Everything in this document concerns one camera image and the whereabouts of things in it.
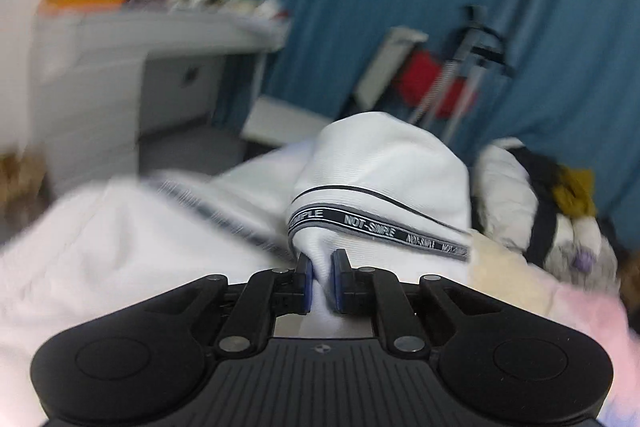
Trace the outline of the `white jacket with lettered band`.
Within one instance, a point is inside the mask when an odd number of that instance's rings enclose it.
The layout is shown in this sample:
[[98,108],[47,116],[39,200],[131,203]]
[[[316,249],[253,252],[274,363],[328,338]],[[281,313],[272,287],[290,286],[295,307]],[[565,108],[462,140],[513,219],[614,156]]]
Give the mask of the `white jacket with lettered band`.
[[414,283],[469,280],[469,173],[436,136],[385,113],[326,126],[220,176],[165,171],[89,183],[57,200],[1,251],[1,421],[39,426],[29,378],[36,350],[74,325],[208,274],[314,268],[304,336],[348,336],[333,251],[356,268]]

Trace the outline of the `grey white clothes pile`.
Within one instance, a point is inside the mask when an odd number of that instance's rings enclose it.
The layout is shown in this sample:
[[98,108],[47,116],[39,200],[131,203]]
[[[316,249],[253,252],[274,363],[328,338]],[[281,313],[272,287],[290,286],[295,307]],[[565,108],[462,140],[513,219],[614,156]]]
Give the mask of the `grey white clothes pile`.
[[558,281],[584,291],[614,295],[620,290],[616,254],[595,217],[557,215],[552,245],[542,269]]

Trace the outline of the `pastel rainbow duvet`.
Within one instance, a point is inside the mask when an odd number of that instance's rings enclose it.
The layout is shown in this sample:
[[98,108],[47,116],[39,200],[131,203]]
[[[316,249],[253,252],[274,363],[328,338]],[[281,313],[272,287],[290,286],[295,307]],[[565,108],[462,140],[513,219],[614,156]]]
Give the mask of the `pastel rainbow duvet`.
[[620,298],[561,283],[524,257],[472,233],[471,287],[512,306],[577,329],[611,358],[614,378],[598,420],[605,426],[639,424],[639,335]]

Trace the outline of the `red cloth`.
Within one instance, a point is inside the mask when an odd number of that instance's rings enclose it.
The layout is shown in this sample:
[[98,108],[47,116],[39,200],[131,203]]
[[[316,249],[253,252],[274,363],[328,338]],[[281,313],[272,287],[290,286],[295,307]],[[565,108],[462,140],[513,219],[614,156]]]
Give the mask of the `red cloth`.
[[[435,81],[442,72],[442,62],[427,50],[412,51],[405,63],[400,66],[392,80],[392,101],[390,111],[402,120],[408,120],[413,109],[418,106],[424,95],[432,90]],[[447,120],[454,116],[454,110],[461,101],[463,89],[468,77],[458,77],[447,91],[442,106],[436,113],[438,120]]]

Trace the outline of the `mustard yellow garment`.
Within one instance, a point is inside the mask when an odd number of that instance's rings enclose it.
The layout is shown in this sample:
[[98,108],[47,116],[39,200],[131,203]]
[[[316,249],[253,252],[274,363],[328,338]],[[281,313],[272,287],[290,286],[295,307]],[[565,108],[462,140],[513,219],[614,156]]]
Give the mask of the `mustard yellow garment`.
[[551,187],[551,194],[559,210],[570,219],[596,217],[594,184],[596,176],[591,169],[560,166]]

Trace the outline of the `silver tripod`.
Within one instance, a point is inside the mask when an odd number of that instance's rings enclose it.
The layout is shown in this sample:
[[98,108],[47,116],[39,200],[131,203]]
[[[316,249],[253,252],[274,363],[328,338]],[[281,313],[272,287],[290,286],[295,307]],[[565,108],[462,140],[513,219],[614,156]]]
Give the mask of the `silver tripod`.
[[409,124],[430,129],[454,84],[462,79],[460,95],[439,135],[439,140],[447,145],[454,139],[488,72],[498,68],[503,74],[513,75],[508,60],[508,39],[486,24],[487,9],[483,5],[471,4],[464,10],[468,21],[460,32],[457,49],[442,65],[433,86],[422,96],[408,118]]

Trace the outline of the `white desk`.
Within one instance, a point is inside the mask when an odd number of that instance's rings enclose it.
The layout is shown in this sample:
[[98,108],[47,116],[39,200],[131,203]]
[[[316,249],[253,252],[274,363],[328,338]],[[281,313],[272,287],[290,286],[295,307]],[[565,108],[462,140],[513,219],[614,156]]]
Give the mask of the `white desk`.
[[288,23],[233,12],[129,9],[40,14],[32,26],[29,108],[32,143],[42,148],[50,190],[60,196],[92,180],[138,170],[146,65],[178,58],[255,54],[258,88],[268,54],[282,49]]

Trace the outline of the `blue curtain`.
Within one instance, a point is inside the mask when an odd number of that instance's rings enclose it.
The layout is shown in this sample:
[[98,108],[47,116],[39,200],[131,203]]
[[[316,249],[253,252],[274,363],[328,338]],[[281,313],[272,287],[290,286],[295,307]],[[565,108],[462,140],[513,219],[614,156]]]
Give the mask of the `blue curtain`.
[[454,138],[465,160],[493,139],[596,174],[596,199],[618,235],[639,242],[639,0],[284,0],[288,43],[268,63],[265,94],[334,117],[386,30],[454,43],[468,5],[508,43],[512,76],[483,82]]

